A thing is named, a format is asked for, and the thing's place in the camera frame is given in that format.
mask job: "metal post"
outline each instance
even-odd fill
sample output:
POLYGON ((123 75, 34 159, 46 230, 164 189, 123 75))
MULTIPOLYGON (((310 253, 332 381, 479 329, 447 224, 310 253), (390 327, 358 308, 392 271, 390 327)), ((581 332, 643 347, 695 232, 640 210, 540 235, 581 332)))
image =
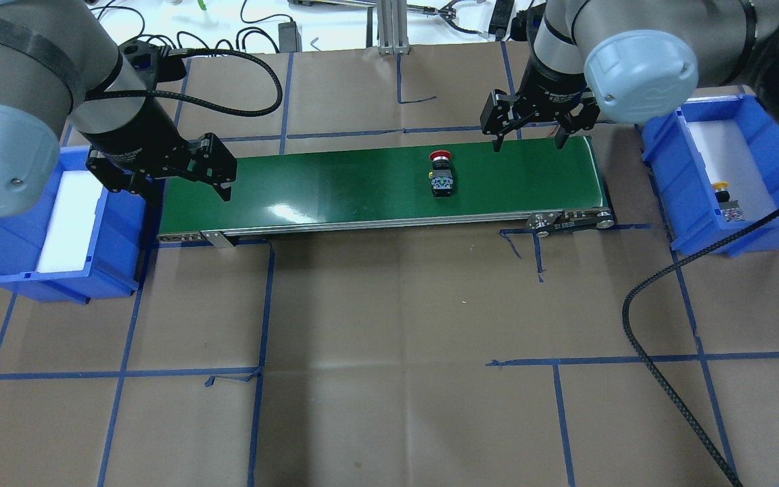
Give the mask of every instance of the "metal post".
POLYGON ((378 51, 384 55, 410 52, 408 44, 408 4, 406 0, 377 0, 378 51))

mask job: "green object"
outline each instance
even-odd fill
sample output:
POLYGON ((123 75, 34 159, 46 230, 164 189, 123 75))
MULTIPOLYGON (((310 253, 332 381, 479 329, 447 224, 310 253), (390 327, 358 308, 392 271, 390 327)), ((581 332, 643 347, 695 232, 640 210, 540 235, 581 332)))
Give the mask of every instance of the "green object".
POLYGON ((241 158, 232 200, 170 179, 163 241, 232 235, 528 218, 542 210, 608 209, 587 137, 241 158), (434 198, 431 152, 452 152, 454 194, 434 198))

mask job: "green panel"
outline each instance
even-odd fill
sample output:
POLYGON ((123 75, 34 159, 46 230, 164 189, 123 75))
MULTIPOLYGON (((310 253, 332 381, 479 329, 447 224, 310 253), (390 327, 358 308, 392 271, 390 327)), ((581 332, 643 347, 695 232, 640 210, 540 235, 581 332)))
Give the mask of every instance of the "green panel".
POLYGON ((588 138, 572 137, 561 151, 552 139, 507 141, 501 152, 489 142, 396 147, 241 158, 228 203, 206 185, 171 179, 160 233, 355 227, 608 205, 588 138), (429 154, 437 149, 452 152, 449 198, 431 194, 429 154))

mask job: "robotic arm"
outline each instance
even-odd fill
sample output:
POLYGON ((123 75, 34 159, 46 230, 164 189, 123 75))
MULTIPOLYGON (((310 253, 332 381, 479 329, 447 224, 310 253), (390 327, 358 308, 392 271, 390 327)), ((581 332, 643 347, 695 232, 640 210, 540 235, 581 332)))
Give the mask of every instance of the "robotic arm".
MULTIPOLYGON (((213 133, 183 139, 147 96, 158 81, 184 77, 182 58, 190 55, 141 41, 118 47, 81 0, 0 0, 0 216, 40 198, 66 120, 92 143, 87 168, 111 191, 158 203, 149 178, 178 176, 229 200, 236 159, 213 133)), ((275 73, 238 55, 269 71, 278 99, 254 112, 222 109, 259 116, 278 108, 275 73)))
POLYGON ((537 121, 556 142, 592 129, 600 111, 643 123, 697 87, 752 86, 779 123, 779 0, 549 0, 519 91, 494 90, 480 116, 495 150, 537 121))

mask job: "blue plastic bin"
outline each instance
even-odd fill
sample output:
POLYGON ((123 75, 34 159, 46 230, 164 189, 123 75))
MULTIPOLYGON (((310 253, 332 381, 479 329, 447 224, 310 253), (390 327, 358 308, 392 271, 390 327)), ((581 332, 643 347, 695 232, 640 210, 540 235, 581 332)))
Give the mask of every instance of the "blue plastic bin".
MULTIPOLYGON (((711 190, 705 161, 690 135, 690 122, 735 120, 774 204, 779 207, 779 126, 750 95, 698 99, 646 123, 643 160, 650 164, 675 235, 673 249, 702 250, 753 222, 727 222, 711 190)), ((717 250, 738 256, 779 249, 779 219, 717 250)))
POLYGON ((0 287, 34 301, 88 302, 130 296, 137 289, 140 230, 145 202, 121 192, 101 191, 82 271, 35 272, 59 182, 65 170, 86 170, 87 147, 62 149, 43 196, 22 215, 0 218, 0 287))

